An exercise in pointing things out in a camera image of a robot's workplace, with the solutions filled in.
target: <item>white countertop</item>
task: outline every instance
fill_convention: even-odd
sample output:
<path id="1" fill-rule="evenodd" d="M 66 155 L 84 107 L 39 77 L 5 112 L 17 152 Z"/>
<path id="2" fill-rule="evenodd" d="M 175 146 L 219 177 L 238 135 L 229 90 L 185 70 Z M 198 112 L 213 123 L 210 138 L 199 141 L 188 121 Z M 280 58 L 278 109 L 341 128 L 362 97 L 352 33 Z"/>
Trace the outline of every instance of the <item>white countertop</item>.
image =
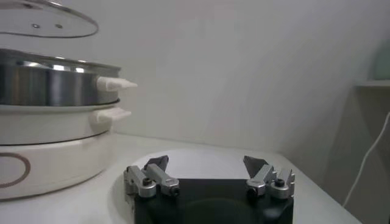
<path id="1" fill-rule="evenodd" d="M 296 174 L 294 223 L 360 223 L 298 168 L 278 154 L 187 144 L 153 138 L 114 135 L 113 162 L 92 179 L 52 193 L 0 202 L 0 223 L 132 223 L 124 201 L 123 170 L 150 153 L 165 150 L 202 150 L 205 156 L 226 154 L 264 158 L 275 167 L 293 169 Z"/>

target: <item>teal object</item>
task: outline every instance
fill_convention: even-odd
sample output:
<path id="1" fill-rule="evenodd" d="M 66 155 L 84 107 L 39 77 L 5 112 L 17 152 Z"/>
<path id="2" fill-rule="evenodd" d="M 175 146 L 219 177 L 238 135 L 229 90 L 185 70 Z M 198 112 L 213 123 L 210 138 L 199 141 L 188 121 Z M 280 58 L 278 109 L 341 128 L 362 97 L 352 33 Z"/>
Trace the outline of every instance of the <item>teal object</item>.
<path id="1" fill-rule="evenodd" d="M 382 45 L 374 61 L 375 80 L 390 80 L 390 41 Z"/>

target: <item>white wall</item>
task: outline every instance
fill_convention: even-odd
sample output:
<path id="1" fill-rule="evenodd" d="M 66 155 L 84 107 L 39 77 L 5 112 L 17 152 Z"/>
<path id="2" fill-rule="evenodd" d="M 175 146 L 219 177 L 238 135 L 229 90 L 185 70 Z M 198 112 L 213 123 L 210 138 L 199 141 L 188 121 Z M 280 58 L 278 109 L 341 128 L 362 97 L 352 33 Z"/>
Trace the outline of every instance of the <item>white wall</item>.
<path id="1" fill-rule="evenodd" d="M 348 89 L 389 36 L 388 0 L 63 0 L 88 38 L 1 47 L 122 67 L 116 130 L 282 152 L 321 182 Z"/>

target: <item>stainless steel pot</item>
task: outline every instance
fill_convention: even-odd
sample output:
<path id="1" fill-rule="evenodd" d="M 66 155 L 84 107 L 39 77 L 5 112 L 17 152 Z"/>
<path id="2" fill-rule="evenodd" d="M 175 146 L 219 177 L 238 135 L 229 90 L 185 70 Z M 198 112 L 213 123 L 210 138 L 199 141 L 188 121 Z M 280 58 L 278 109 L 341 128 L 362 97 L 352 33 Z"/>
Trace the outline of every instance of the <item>stainless steel pot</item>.
<path id="1" fill-rule="evenodd" d="M 117 90 L 136 86 L 120 68 L 0 49 L 0 104 L 79 107 L 118 102 Z"/>

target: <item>white base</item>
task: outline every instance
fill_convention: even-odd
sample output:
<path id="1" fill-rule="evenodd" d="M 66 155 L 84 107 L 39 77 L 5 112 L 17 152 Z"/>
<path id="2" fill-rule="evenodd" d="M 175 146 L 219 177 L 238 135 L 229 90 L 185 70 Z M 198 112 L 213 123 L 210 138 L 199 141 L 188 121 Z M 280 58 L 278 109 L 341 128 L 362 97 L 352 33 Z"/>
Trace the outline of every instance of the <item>white base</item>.
<path id="1" fill-rule="evenodd" d="M 110 159 L 111 134 L 61 143 L 1 146 L 0 199 L 43 194 L 80 183 L 102 171 Z M 20 178 L 26 163 L 9 153 L 28 160 L 27 177 L 13 186 L 6 186 Z"/>

